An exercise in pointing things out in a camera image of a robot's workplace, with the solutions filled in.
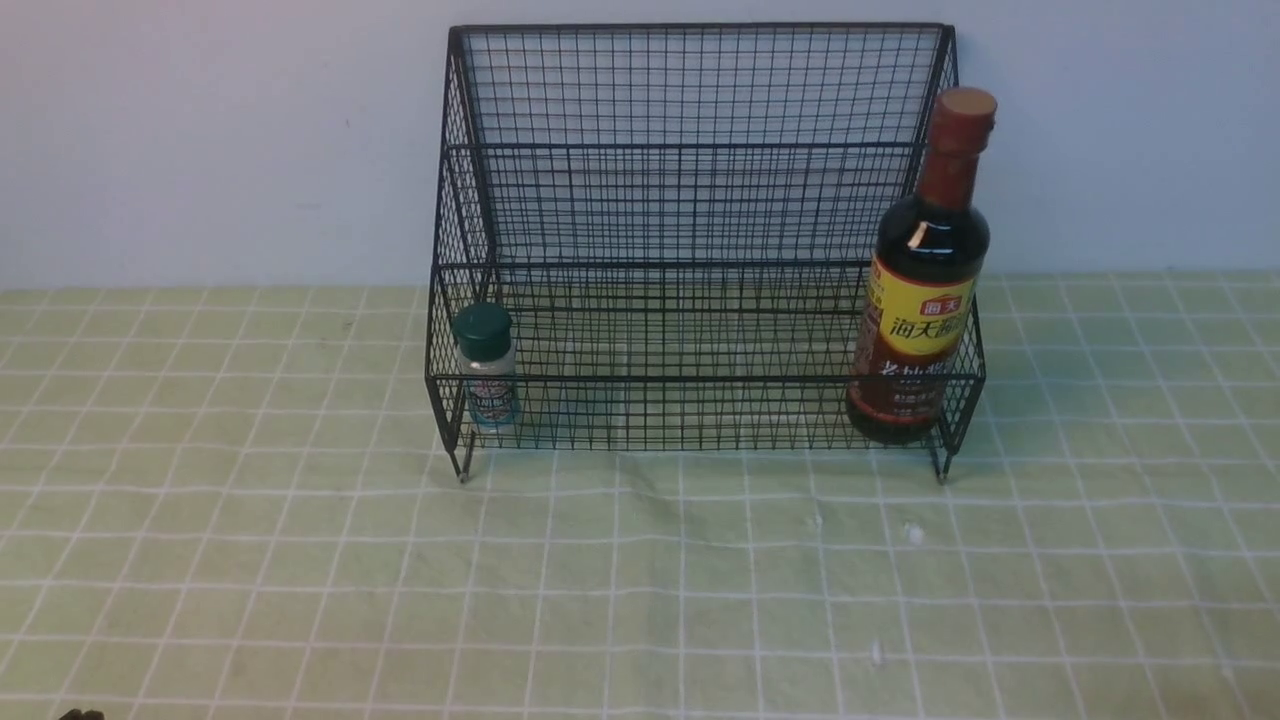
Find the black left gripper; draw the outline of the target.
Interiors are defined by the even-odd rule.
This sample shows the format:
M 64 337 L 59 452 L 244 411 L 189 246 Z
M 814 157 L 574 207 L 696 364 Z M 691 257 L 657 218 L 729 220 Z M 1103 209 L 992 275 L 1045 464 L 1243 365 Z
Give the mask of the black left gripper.
M 70 708 L 59 720 L 105 720 L 105 715 L 95 708 Z

